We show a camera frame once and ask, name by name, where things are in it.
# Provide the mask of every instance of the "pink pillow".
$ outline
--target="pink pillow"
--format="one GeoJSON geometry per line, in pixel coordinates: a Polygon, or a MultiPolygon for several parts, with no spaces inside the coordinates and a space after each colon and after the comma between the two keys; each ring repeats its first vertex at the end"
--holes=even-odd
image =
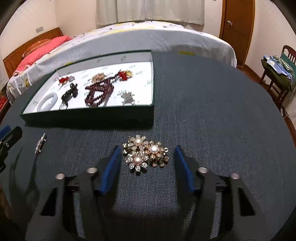
{"type": "Polygon", "coordinates": [[[54,50],[56,47],[60,46],[66,41],[72,40],[73,38],[69,36],[61,36],[52,39],[48,44],[40,47],[39,49],[35,50],[34,52],[30,53],[28,56],[26,56],[17,69],[14,71],[13,76],[17,76],[20,73],[22,73],[25,69],[29,68],[31,65],[33,65],[37,60],[41,59],[44,55],[48,54],[52,50],[54,50]]]}

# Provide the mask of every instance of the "door handle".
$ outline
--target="door handle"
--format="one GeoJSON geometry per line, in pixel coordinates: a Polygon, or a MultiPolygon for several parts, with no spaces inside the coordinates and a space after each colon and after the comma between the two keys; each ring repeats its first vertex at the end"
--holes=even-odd
{"type": "Polygon", "coordinates": [[[232,22],[231,21],[227,21],[227,23],[230,25],[230,27],[232,27],[232,22]]]}

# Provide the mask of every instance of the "wooden door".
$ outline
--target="wooden door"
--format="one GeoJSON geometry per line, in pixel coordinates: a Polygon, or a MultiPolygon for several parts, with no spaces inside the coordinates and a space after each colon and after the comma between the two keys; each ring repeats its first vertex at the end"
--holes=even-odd
{"type": "Polygon", "coordinates": [[[254,0],[224,1],[226,4],[224,4],[225,18],[222,39],[233,47],[237,57],[237,65],[242,66],[251,43],[255,3],[254,0]]]}

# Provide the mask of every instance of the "pearl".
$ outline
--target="pearl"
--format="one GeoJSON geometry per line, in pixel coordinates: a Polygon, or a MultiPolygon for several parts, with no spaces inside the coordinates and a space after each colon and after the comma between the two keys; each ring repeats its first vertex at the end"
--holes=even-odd
{"type": "Polygon", "coordinates": [[[134,156],[133,157],[133,163],[135,165],[141,165],[142,164],[142,158],[140,156],[134,156]]]}
{"type": "Polygon", "coordinates": [[[159,147],[157,145],[151,145],[150,152],[152,154],[156,154],[159,151],[159,147]]]}
{"type": "Polygon", "coordinates": [[[142,145],[143,140],[141,138],[135,138],[133,143],[135,144],[135,146],[140,146],[140,145],[142,145]]]}

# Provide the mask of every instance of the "electrical outlet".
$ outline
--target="electrical outlet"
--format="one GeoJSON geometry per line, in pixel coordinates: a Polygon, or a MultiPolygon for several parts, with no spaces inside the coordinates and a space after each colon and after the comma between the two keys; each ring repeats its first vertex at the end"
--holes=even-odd
{"type": "Polygon", "coordinates": [[[37,29],[36,29],[36,33],[39,33],[39,32],[41,32],[41,31],[43,31],[43,26],[40,27],[40,28],[37,28],[37,29]]]}

